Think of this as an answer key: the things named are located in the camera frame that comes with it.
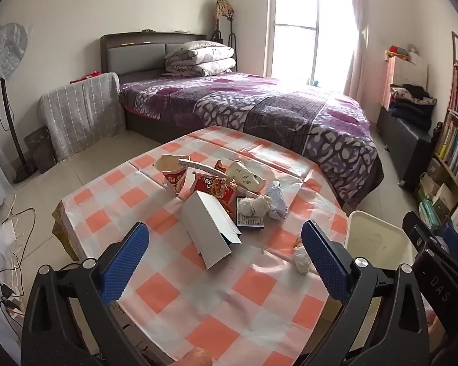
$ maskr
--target table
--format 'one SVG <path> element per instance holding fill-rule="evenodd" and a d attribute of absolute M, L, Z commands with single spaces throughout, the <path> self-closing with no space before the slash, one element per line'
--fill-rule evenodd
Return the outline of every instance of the table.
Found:
<path fill-rule="evenodd" d="M 152 166 L 163 154 L 190 155 L 211 166 L 240 160 L 267 184 L 279 180 L 287 218 L 265 217 L 264 230 L 242 230 L 243 244 L 207 271 L 180 218 L 193 171 L 174 196 Z M 222 127 L 205 128 L 120 165 L 65 197 L 60 211 L 81 259 L 97 258 L 135 222 L 145 222 L 149 248 L 113 306 L 118 321 L 141 351 L 166 363 L 199 346 L 224 366 L 293 363 L 328 298 L 318 275 L 301 275 L 291 263 L 297 235 L 312 218 L 330 239 L 344 243 L 347 225 L 315 163 Z"/>

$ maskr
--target fan base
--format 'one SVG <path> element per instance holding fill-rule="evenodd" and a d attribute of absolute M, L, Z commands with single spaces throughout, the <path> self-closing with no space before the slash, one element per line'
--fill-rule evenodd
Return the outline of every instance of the fan base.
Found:
<path fill-rule="evenodd" d="M 21 165 L 16 172 L 16 178 L 13 181 L 15 184 L 30 178 L 34 174 L 34 169 L 31 164 Z"/>

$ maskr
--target blue gripper pad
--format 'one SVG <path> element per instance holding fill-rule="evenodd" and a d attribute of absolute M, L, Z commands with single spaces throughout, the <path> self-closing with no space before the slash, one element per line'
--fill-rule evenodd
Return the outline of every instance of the blue gripper pad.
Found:
<path fill-rule="evenodd" d="M 326 286 L 329 295 L 333 299 L 346 304 L 350 298 L 349 273 L 347 272 L 347 268 L 339 260 L 340 255 L 337 255 L 335 252 L 335 246 L 342 247 L 342 245 L 329 241 L 313 221 L 308 221 L 302 226 L 302 244 L 318 271 L 322 282 Z"/>
<path fill-rule="evenodd" d="M 129 237 L 102 274 L 100 299 L 104 305 L 121 298 L 149 245 L 149 230 L 145 224 L 137 223 L 127 235 Z"/>

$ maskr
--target human hand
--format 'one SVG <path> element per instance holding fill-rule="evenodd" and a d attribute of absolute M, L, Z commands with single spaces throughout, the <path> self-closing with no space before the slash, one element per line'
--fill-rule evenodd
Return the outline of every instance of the human hand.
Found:
<path fill-rule="evenodd" d="M 207 351 L 196 347 L 170 366 L 212 366 L 212 357 Z"/>

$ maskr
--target window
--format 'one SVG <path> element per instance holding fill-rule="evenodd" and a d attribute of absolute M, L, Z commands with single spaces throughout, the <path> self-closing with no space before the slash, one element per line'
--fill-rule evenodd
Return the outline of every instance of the window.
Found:
<path fill-rule="evenodd" d="M 271 0 L 267 74 L 343 92 L 357 39 L 351 0 Z"/>

